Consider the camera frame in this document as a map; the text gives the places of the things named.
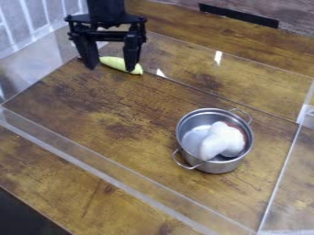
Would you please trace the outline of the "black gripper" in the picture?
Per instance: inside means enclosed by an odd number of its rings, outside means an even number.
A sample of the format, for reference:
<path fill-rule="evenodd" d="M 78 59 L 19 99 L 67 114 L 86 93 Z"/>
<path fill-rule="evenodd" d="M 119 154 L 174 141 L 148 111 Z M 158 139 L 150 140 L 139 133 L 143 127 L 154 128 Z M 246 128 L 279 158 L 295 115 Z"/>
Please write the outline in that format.
<path fill-rule="evenodd" d="M 146 42 L 143 16 L 126 11 L 124 0 L 86 0 L 87 13 L 68 15 L 68 39 L 74 41 L 84 66 L 94 70 L 99 63 L 96 41 L 124 42 L 126 69 L 131 73 L 140 60 L 140 45 Z"/>

